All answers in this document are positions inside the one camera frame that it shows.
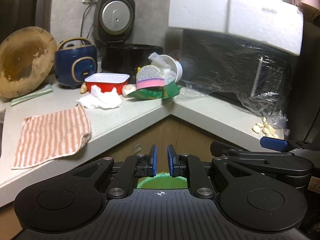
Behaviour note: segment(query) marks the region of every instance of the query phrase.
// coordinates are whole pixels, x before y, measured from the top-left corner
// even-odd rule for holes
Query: green bucket
[[[169,173],[161,172],[153,178],[146,178],[138,184],[137,188],[170,189],[187,188],[187,179],[184,177],[172,178]]]

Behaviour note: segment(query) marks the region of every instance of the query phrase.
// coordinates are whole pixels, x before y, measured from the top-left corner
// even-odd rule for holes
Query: cutting board
[[[15,31],[0,45],[0,96],[16,98],[36,89],[49,74],[57,43],[39,27]]]

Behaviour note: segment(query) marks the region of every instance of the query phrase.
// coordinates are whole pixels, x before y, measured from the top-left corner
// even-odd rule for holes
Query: kitchen cabinet
[[[126,157],[134,153],[148,154],[151,144],[156,144],[157,172],[169,172],[167,161],[167,146],[169,144],[175,147],[177,154],[189,153],[198,156],[202,161],[210,162],[212,159],[210,144],[213,141],[233,145],[194,125],[169,116],[89,162],[106,156],[113,157],[115,162],[124,161]],[[21,226],[14,213],[13,203],[0,208],[0,239],[10,240],[20,230]]]

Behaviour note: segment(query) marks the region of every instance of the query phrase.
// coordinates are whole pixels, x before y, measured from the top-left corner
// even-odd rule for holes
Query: white countertop
[[[25,187],[85,163],[170,114],[250,151],[267,151],[259,143],[262,134],[251,130],[261,121],[259,117],[229,102],[182,88],[182,94],[165,102],[123,98],[121,106],[115,109],[86,109],[92,136],[79,153],[29,169],[11,170],[23,119],[73,108],[76,100],[83,96],[79,89],[66,90],[58,84],[52,87],[53,93],[13,107],[0,101],[0,110],[6,108],[0,157],[0,207],[13,201]]]

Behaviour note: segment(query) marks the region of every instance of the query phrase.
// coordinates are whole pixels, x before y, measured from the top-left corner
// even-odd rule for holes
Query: red and white container
[[[97,73],[87,77],[84,81],[87,82],[89,92],[91,87],[96,85],[101,88],[101,92],[111,92],[113,88],[117,89],[119,95],[122,94],[122,87],[128,83],[127,74],[113,74],[113,73]]]

